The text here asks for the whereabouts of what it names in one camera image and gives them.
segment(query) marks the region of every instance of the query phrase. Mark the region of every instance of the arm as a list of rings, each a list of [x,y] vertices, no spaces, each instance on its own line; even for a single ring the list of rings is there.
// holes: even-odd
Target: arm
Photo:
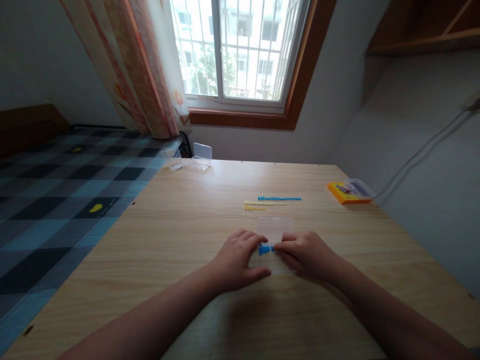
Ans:
[[[232,233],[204,267],[138,305],[72,347],[59,359],[158,359],[197,314],[218,295],[241,289],[271,274],[248,268],[264,236]]]
[[[393,358],[475,358],[446,331],[335,254],[316,233],[284,233],[282,242],[274,248],[294,270],[325,281],[342,292],[357,317]]]

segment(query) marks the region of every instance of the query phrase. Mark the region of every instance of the checkered bedsheet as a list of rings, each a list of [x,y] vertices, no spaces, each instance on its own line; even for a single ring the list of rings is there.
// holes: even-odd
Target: checkered bedsheet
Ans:
[[[82,129],[0,159],[0,357],[180,143]]]

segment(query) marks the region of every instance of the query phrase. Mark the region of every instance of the wooden table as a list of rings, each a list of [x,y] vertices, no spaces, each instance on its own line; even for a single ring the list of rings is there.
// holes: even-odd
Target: wooden table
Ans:
[[[342,206],[334,165],[213,160],[205,173],[162,169],[20,336],[7,359],[51,359],[211,260],[228,234],[260,216],[293,217],[334,251],[468,347],[480,303],[374,203]],[[260,195],[301,197],[247,212]],[[376,359],[385,355],[323,287],[272,276],[213,301],[167,359]]]

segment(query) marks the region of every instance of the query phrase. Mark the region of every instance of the clear plastic box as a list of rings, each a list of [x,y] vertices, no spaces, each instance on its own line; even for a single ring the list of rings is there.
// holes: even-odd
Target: clear plastic box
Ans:
[[[178,149],[166,149],[160,151],[160,156],[166,159],[166,165],[170,168],[170,170],[175,171],[182,168],[185,163],[180,155],[180,151]]]
[[[207,145],[193,143],[194,157],[188,162],[188,167],[197,171],[205,171],[212,164],[212,148]]]
[[[360,179],[345,179],[343,186],[361,199],[373,199],[377,194]]]
[[[285,232],[294,231],[294,219],[291,217],[260,217],[256,222],[256,233],[265,236],[256,251],[258,266],[267,267],[272,275],[291,273],[292,270],[275,254],[273,246],[282,242]]]

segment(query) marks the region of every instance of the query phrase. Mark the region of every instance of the wooden shelf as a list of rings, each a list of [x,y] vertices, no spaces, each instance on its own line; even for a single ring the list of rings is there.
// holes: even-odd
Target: wooden shelf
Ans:
[[[368,47],[405,56],[480,47],[480,0],[392,0]]]

